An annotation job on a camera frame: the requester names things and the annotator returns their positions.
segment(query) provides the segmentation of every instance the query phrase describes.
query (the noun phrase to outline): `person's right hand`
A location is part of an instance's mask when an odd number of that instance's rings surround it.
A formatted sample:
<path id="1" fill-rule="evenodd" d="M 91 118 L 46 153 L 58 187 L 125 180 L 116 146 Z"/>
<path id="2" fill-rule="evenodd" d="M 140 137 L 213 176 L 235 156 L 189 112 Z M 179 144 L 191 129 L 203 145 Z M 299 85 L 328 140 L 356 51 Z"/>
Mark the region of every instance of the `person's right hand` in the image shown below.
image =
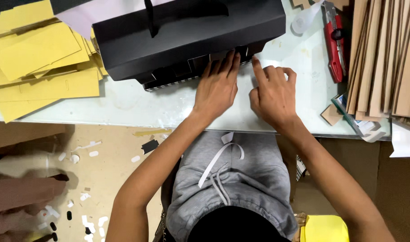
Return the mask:
<path id="1" fill-rule="evenodd" d="M 280 134 L 288 134 L 300 121 L 295 110 L 296 73 L 290 68 L 268 66 L 262 69 L 252 58 L 259 87 L 250 92 L 251 109 Z"/>

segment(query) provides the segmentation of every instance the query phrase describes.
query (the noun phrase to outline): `finger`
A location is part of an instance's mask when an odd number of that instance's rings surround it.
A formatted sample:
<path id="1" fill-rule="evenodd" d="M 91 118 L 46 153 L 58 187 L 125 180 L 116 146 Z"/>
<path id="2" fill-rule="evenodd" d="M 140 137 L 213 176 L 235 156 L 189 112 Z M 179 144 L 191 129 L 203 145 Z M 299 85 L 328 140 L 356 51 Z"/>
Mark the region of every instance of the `finger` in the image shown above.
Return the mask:
<path id="1" fill-rule="evenodd" d="M 209 72 L 211 71 L 211 66 L 212 66 L 212 62 L 208 62 L 208 64 L 205 67 L 204 73 L 202 74 L 203 78 L 207 78 L 209 76 Z"/>
<path id="2" fill-rule="evenodd" d="M 265 67 L 263 71 L 265 72 L 265 75 L 267 75 L 267 78 L 269 80 L 275 81 L 277 77 L 277 71 L 275 70 L 275 67 L 273 65 Z"/>
<path id="3" fill-rule="evenodd" d="M 230 103 L 233 104 L 234 97 L 236 96 L 236 93 L 238 93 L 238 81 L 235 80 L 233 84 L 233 89 L 232 89 L 232 94 L 230 96 Z"/>
<path id="4" fill-rule="evenodd" d="M 221 60 L 218 60 L 218 61 L 215 63 L 214 68 L 213 68 L 212 71 L 211 71 L 211 75 L 216 75 L 216 74 L 218 74 L 218 71 L 220 70 L 220 66 L 221 66 Z"/>
<path id="5" fill-rule="evenodd" d="M 291 68 L 288 67 L 283 67 L 283 71 L 288 76 L 288 82 L 295 86 L 297 74 Z"/>
<path id="6" fill-rule="evenodd" d="M 232 62 L 231 69 L 227 74 L 227 79 L 235 80 L 239 73 L 239 66 L 241 65 L 241 54 L 238 52 L 235 54 Z"/>
<path id="7" fill-rule="evenodd" d="M 285 79 L 285 76 L 284 76 L 283 68 L 277 67 L 277 68 L 275 68 L 275 71 L 277 73 L 277 76 L 275 78 L 276 82 L 278 84 L 284 85 L 286 83 L 286 79 Z"/>
<path id="8" fill-rule="evenodd" d="M 232 68 L 232 61 L 233 61 L 233 57 L 234 57 L 234 50 L 229 51 L 226 54 L 226 62 L 224 63 L 224 66 L 221 69 L 221 73 L 229 73 L 230 69 Z"/>
<path id="9" fill-rule="evenodd" d="M 253 88 L 250 91 L 250 104 L 251 104 L 251 109 L 258 114 L 257 112 L 259 111 L 259 103 L 260 103 L 260 98 L 259 98 L 259 88 Z"/>
<path id="10" fill-rule="evenodd" d="M 265 71 L 260 65 L 259 59 L 256 56 L 253 56 L 251 60 L 253 63 L 253 71 L 256 76 L 257 82 L 259 83 L 259 86 L 265 86 L 268 82 L 268 79 L 266 78 Z"/>

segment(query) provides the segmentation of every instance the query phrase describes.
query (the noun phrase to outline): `white table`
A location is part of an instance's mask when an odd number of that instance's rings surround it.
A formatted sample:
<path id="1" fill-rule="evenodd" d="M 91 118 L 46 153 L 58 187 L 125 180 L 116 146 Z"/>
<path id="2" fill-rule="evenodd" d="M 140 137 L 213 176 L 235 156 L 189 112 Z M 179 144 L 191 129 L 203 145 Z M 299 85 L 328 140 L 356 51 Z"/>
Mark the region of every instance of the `white table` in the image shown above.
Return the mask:
<path id="1" fill-rule="evenodd" d="M 282 3 L 287 15 L 286 34 L 269 41 L 257 56 L 278 61 L 281 66 L 291 67 L 297 73 L 296 111 L 311 133 L 316 136 L 355 138 L 354 130 L 345 120 L 331 126 L 320 116 L 331 104 L 331 98 L 344 92 L 338 92 L 338 88 L 346 88 L 343 84 L 333 83 L 328 68 L 321 11 L 312 27 L 299 36 L 292 32 L 290 24 L 300 8 L 292 9 L 290 0 L 282 0 Z M 248 93 L 253 88 L 253 76 L 251 64 L 241 68 L 239 90 L 233 106 L 217 118 L 208 130 L 274 132 L 250 109 Z M 113 81 L 107 77 L 100 83 L 100 97 L 61 100 L 18 121 L 175 128 L 194 105 L 197 83 L 198 80 L 192 80 L 146 92 L 136 80 Z M 389 121 L 383 120 L 381 125 L 385 136 L 389 137 Z"/>

